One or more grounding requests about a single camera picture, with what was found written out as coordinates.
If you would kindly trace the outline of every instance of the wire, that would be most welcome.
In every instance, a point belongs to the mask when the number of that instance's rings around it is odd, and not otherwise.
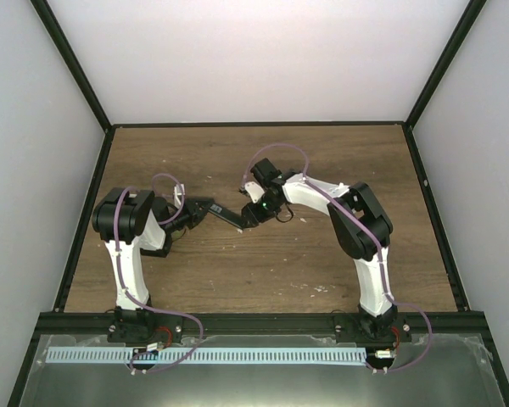
[[[168,340],[166,341],[166,345],[165,348],[169,348],[170,345],[171,345],[171,340],[173,339],[173,335],[170,331],[170,328],[168,328],[167,326],[159,326],[158,328],[156,328],[154,330],[154,334],[156,334],[156,332],[166,332],[168,334]]]
[[[177,216],[179,216],[179,214],[181,213],[181,210],[183,209],[183,206],[185,205],[185,188],[183,188],[183,185],[172,174],[167,174],[167,173],[161,172],[161,173],[153,176],[153,178],[151,178],[151,187],[153,188],[153,191],[156,194],[158,194],[158,193],[156,191],[156,187],[155,187],[154,183],[160,177],[170,178],[172,181],[174,181],[176,183],[177,186],[179,186],[179,189],[181,190],[181,204],[179,205],[179,208],[177,208],[177,212],[175,214],[173,214],[171,216],[171,218],[162,220],[161,222],[158,222],[159,225],[165,225],[166,223],[170,223],[173,220],[175,220],[175,218]]]
[[[394,350],[396,351],[396,354],[398,354],[398,347],[400,346],[400,331],[398,331],[398,328],[396,328],[395,326],[391,326],[390,331],[392,331],[392,333],[396,337],[396,344],[394,346]]]
[[[281,223],[289,223],[294,218],[294,212],[290,209],[288,203],[285,203],[285,206],[287,207],[287,210],[290,213],[290,217],[287,220],[280,219],[278,215],[275,215],[275,219],[277,219],[277,221]]]
[[[179,181],[177,181],[174,177],[172,177],[172,176],[170,176],[170,177],[172,180],[176,181],[177,184],[179,184]],[[181,358],[179,358],[178,360],[176,360],[173,363],[162,366],[160,368],[153,368],[149,371],[143,370],[143,372],[147,372],[147,373],[157,373],[159,371],[166,371],[174,366],[177,366],[181,362],[183,362],[185,359],[189,358],[196,351],[196,349],[199,347],[199,345],[202,343],[202,340],[204,339],[204,326],[202,325],[202,322],[198,318],[196,318],[194,315],[186,314],[186,313],[179,312],[179,311],[171,311],[171,310],[167,310],[167,309],[158,309],[158,308],[154,308],[154,307],[149,307],[148,305],[138,301],[134,296],[132,296],[128,292],[128,288],[126,287],[126,284],[125,284],[125,279],[122,275],[122,268],[120,266],[119,214],[120,214],[120,208],[122,207],[122,204],[125,202],[126,195],[130,191],[135,191],[135,190],[136,190],[135,187],[126,187],[124,189],[124,191],[120,194],[119,200],[117,201],[117,207],[115,208],[114,218],[113,218],[113,236],[115,239],[115,252],[116,252],[115,261],[117,264],[117,276],[119,278],[120,288],[122,289],[122,292],[126,295],[126,297],[128,299],[130,299],[138,307],[146,309],[148,311],[152,311],[156,314],[175,315],[175,316],[181,316],[182,318],[188,318],[189,320],[196,322],[196,324],[198,325],[198,328],[199,328],[198,342],[195,343],[190,348],[190,350],[188,350],[188,352],[186,352]],[[182,205],[184,203],[184,199],[185,199],[184,198],[185,194],[183,193],[184,191],[183,191],[182,186],[181,186],[181,190],[182,190],[182,204],[181,204],[181,207],[179,208],[179,210],[181,210]],[[136,359],[138,359],[139,357],[141,357],[142,355],[145,355],[145,354],[150,354],[150,352],[143,352],[141,354],[135,354],[130,359],[129,367],[132,371],[132,374],[134,374],[137,370],[136,368],[134,368],[133,363],[136,361]]]
[[[339,210],[351,222],[353,222],[356,226],[358,226],[358,228],[360,228],[361,231],[366,233],[366,235],[373,241],[373,244],[375,244],[375,247],[377,248],[377,257],[378,257],[378,263],[379,263],[379,270],[381,272],[381,281],[383,283],[383,295],[384,295],[384,297],[391,304],[395,305],[396,307],[400,306],[400,307],[413,308],[416,312],[418,312],[421,315],[421,317],[426,322],[426,327],[428,329],[428,342],[426,343],[426,347],[424,348],[422,353],[416,359],[414,359],[413,361],[411,361],[411,362],[409,362],[409,363],[407,363],[405,365],[402,365],[400,367],[396,367],[394,369],[390,369],[387,372],[390,373],[390,372],[396,372],[396,371],[403,371],[407,367],[411,367],[411,366],[416,365],[418,362],[420,362],[422,359],[424,359],[424,357],[426,356],[426,354],[428,353],[428,351],[430,350],[430,347],[432,345],[433,331],[432,331],[432,324],[430,323],[430,319],[428,318],[426,313],[420,307],[418,307],[417,305],[410,304],[410,303],[398,303],[397,301],[394,300],[394,297],[392,297],[392,295],[390,295],[390,293],[389,293],[389,291],[390,291],[389,284],[388,284],[387,279],[386,279],[386,270],[385,270],[385,266],[384,266],[384,262],[383,262],[383,248],[381,247],[381,243],[375,237],[375,235],[373,235],[373,233],[366,226],[364,226],[364,224],[362,224],[359,220],[356,219],[356,216],[354,214],[351,214],[347,209],[345,209],[341,204],[339,204],[338,201],[336,201],[328,193],[323,191],[321,188],[319,188],[317,185],[315,185],[314,183],[312,183],[309,180],[309,177],[307,176],[307,170],[309,168],[309,158],[307,157],[307,154],[305,153],[305,151],[302,150],[298,146],[294,146],[293,144],[288,144],[288,143],[285,143],[285,142],[278,142],[278,143],[274,143],[274,144],[269,144],[269,145],[261,148],[253,156],[253,158],[250,160],[247,169],[243,173],[243,179],[242,179],[242,184],[241,184],[242,188],[244,188],[245,183],[247,182],[247,177],[249,175],[250,166],[253,164],[253,162],[255,161],[256,157],[258,157],[258,155],[260,153],[262,153],[263,151],[266,151],[267,149],[274,148],[274,147],[292,148],[292,149],[294,149],[296,151],[299,151],[304,156],[305,165],[304,165],[304,169],[302,171],[302,174],[304,175],[303,181],[304,181],[305,185],[307,185],[307,186],[311,187],[312,189],[314,189],[315,191],[319,192],[324,198],[326,198],[329,202],[331,202],[332,205],[335,206],[337,210]],[[366,362],[366,367],[368,367],[369,369],[372,369],[373,371],[377,371],[377,369],[374,369],[373,367],[371,367],[367,362]]]
[[[172,242],[177,242],[178,240],[181,240],[183,239],[183,237],[187,234],[187,231],[188,231],[188,228],[185,226],[184,229],[183,229],[183,233],[181,234],[181,236],[179,237],[176,237],[175,239],[172,238]]]

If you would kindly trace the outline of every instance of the metal sheet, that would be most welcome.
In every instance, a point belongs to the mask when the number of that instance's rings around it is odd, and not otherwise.
[[[422,341],[403,343],[396,363],[421,351]],[[331,365],[180,365],[131,376],[124,365],[44,364],[22,405],[503,406],[488,358],[476,337],[436,335],[425,360],[386,376]]]

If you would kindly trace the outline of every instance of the robotic arm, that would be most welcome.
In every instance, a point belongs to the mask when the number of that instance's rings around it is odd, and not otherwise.
[[[373,241],[326,197],[308,185],[303,174],[293,171],[283,174],[269,159],[255,164],[251,173],[257,182],[247,182],[244,187],[244,193],[251,199],[242,209],[242,218],[247,227],[255,227],[276,217],[284,204],[302,204],[330,216],[339,245],[355,261],[361,290],[359,310],[362,313],[362,328],[370,336],[376,337],[392,323],[397,310],[385,295],[385,292],[391,294],[383,286],[375,255],[377,248]],[[363,182],[349,187],[343,183],[335,185],[306,178],[345,209],[356,214],[359,221],[379,240],[383,247],[383,265],[388,284],[387,256],[393,227],[370,187]]]
[[[92,213],[92,227],[109,250],[117,286],[116,306],[123,310],[136,310],[135,305],[122,291],[117,274],[114,238],[114,215],[122,188],[112,189]],[[181,193],[174,191],[174,202],[179,205]],[[214,203],[212,198],[186,198],[181,213],[171,222],[170,207],[153,191],[130,193],[119,213],[120,268],[128,292],[140,303],[150,305],[150,297],[143,280],[142,255],[166,257],[171,249],[171,233],[185,227],[192,229],[207,214]]]

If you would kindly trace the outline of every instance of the black frame edge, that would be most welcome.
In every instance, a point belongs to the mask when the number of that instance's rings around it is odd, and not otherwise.
[[[439,216],[438,207],[433,197],[432,188],[430,187],[421,155],[418,152],[413,130],[409,125],[403,125],[402,128],[404,137],[406,138],[407,147],[409,148],[409,153],[411,155],[411,160],[415,167],[415,172],[417,173],[417,179],[422,191],[422,196],[424,197],[424,203],[428,210],[428,216],[432,222],[433,234],[435,235],[435,239],[438,243],[441,259],[443,260],[443,264],[447,272],[450,290],[452,291],[452,295],[454,296],[456,303],[456,309],[458,311],[469,311],[466,291],[461,283],[460,275],[456,268],[456,262],[452,255],[452,251],[450,250],[449,240],[447,239],[443,222]]]
[[[113,125],[115,129],[150,129],[150,128],[181,128],[181,127],[292,127],[292,126],[324,126],[324,125],[404,125],[403,120],[388,121],[211,121],[193,123],[125,123]]]
[[[486,0],[470,0],[469,4],[466,6],[466,9],[461,15],[460,20],[458,20],[458,24],[450,35],[449,41],[439,56],[438,62],[433,67],[426,85],[424,85],[421,94],[418,96],[418,99],[406,120],[406,123],[411,127],[415,127],[422,115],[422,112],[426,106],[428,106],[428,103],[441,82],[441,79],[445,76],[445,72],[449,69],[450,63],[456,56],[461,44],[466,39],[467,33],[472,28],[473,23],[477,19],[485,3]]]
[[[33,336],[28,344],[25,358],[23,359],[23,363],[19,369],[19,375],[15,381],[11,396],[9,396],[8,407],[16,407],[20,405],[20,402],[23,398],[23,392],[25,391],[26,382],[28,381],[28,375],[31,372],[32,362],[36,356],[39,339],[39,335]]]
[[[70,43],[66,39],[62,28],[60,28],[60,24],[54,16],[51,6],[49,6],[47,0],[31,0],[31,3],[40,16],[40,20],[43,25],[45,25],[49,35],[53,39],[54,45],[59,50],[60,55],[70,70],[70,73],[76,80],[77,86],[87,100],[87,103],[96,116],[98,123],[102,126],[104,131],[110,131],[111,123],[108,120],[108,116],[103,111],[103,107],[98,101],[96,93],[92,89],[83,68],[74,54],[74,51],[71,49]]]
[[[100,188],[100,182],[102,180],[103,171],[108,161],[109,151],[111,150],[111,144],[113,143],[113,137],[115,136],[115,129],[108,131],[103,139],[102,147],[100,148],[100,154],[98,155],[98,161],[92,175],[91,184],[88,188],[87,197],[83,204],[81,211],[81,217],[77,224],[76,234],[74,235],[74,241],[71,245],[70,254],[66,261],[66,267],[64,268],[64,274],[60,282],[59,291],[54,301],[53,309],[55,312],[64,312],[66,300],[70,293],[71,284],[74,280],[74,274],[76,273],[77,261],[83,247],[85,240],[85,234],[87,233],[88,225],[91,221],[92,209],[96,202],[96,196],[98,189]]]

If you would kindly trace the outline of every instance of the enclosure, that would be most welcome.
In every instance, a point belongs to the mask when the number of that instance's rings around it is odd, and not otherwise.
[[[356,403],[384,404],[385,386],[409,386],[430,389],[407,396],[427,405],[509,405],[509,4],[3,2],[0,135],[0,354],[10,368],[0,405],[102,403],[96,389],[110,383],[117,403],[132,386],[146,389],[142,405],[161,400],[149,390],[156,375],[132,385],[123,366],[50,359],[119,346],[105,339],[120,331],[119,283],[95,207],[116,187],[171,193],[172,182],[152,184],[164,172],[185,197],[240,213],[245,167],[273,143],[302,148],[316,180],[373,190],[393,225],[389,286],[405,304],[396,341],[358,332],[356,263],[328,216],[301,205],[283,223],[241,229],[209,213],[174,233],[164,259],[142,257],[150,304],[199,318],[201,354],[347,344],[370,353],[401,341],[403,365],[423,358],[427,337],[431,353],[404,376],[374,378],[377,391],[371,372],[351,366],[182,366],[163,375],[187,375],[198,392],[163,387],[163,405],[338,405],[340,381],[357,383]],[[283,173],[304,167],[290,148],[262,158]],[[170,352],[198,336],[188,319],[157,319],[176,328]],[[140,342],[121,347],[134,358]],[[442,354],[455,356],[439,363]],[[280,388],[293,371],[305,384],[295,395]],[[274,396],[234,381],[243,376]],[[326,384],[307,384],[315,377]]]

